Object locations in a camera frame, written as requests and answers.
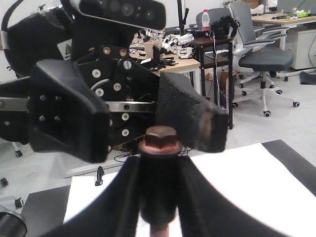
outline gray office chair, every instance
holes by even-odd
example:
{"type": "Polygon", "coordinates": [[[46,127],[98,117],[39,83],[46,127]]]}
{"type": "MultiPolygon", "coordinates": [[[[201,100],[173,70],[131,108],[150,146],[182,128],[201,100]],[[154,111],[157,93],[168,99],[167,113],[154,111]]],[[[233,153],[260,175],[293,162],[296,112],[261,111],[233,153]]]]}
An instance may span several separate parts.
{"type": "Polygon", "coordinates": [[[262,75],[260,88],[243,88],[244,86],[241,84],[241,93],[243,96],[234,99],[234,107],[238,106],[237,102],[257,98],[259,94],[264,105],[263,113],[269,117],[271,112],[268,110],[266,104],[267,93],[291,100],[293,106],[298,107],[300,103],[295,98],[283,96],[280,88],[275,87],[273,81],[269,78],[270,74],[275,77],[275,72],[290,68],[294,60],[292,52],[283,51],[278,47],[267,46],[268,44],[274,43],[277,39],[286,37],[286,34],[280,33],[288,28],[270,28],[262,31],[262,35],[256,38],[249,5],[241,1],[235,1],[229,4],[229,10],[232,17],[238,18],[240,22],[240,27],[235,37],[236,43],[233,56],[234,70],[252,73],[252,77],[262,75]],[[266,87],[266,81],[270,82],[269,88],[266,87]]]}

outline warning label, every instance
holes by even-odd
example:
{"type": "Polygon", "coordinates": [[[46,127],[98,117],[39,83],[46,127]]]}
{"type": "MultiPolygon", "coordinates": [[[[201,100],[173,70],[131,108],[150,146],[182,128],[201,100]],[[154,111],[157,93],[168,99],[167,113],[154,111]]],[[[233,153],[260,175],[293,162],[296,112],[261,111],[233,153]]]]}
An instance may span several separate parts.
{"type": "Polygon", "coordinates": [[[70,60],[72,44],[72,39],[57,44],[57,47],[65,61],[70,60]]]}

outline black mat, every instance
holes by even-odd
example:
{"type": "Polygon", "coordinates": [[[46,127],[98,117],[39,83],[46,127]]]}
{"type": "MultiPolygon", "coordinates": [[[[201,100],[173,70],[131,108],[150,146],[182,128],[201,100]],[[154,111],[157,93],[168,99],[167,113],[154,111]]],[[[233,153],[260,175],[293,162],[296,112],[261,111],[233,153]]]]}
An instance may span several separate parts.
{"type": "Polygon", "coordinates": [[[301,72],[300,82],[302,85],[316,85],[316,75],[301,72]]]}

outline shelf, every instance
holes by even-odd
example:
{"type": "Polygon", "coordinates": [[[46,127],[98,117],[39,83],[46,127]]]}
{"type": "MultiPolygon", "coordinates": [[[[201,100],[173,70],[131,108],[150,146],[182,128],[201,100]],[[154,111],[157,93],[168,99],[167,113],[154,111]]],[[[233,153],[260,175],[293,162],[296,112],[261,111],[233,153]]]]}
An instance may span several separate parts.
{"type": "MultiPolygon", "coordinates": [[[[226,57],[223,57],[222,55],[217,54],[217,66],[221,67],[221,66],[225,66],[229,64],[229,60],[226,57]]],[[[216,64],[215,64],[215,59],[209,58],[206,55],[204,55],[204,68],[215,68],[216,64]]]]}

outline camera lens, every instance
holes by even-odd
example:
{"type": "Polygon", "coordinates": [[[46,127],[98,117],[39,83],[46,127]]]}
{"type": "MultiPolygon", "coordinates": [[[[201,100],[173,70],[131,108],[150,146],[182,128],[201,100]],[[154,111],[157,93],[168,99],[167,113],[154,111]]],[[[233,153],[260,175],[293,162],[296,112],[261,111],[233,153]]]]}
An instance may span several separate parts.
{"type": "Polygon", "coordinates": [[[147,19],[147,20],[153,20],[154,17],[155,17],[155,15],[154,15],[154,12],[153,12],[153,11],[148,10],[148,11],[146,12],[146,19],[147,19]]]}
{"type": "Polygon", "coordinates": [[[119,11],[119,2],[118,1],[111,2],[110,9],[111,9],[111,11],[118,12],[119,11]]]}
{"type": "Polygon", "coordinates": [[[125,3],[122,6],[121,10],[122,10],[122,13],[123,13],[124,16],[130,16],[134,12],[134,7],[130,3],[125,3]]]}

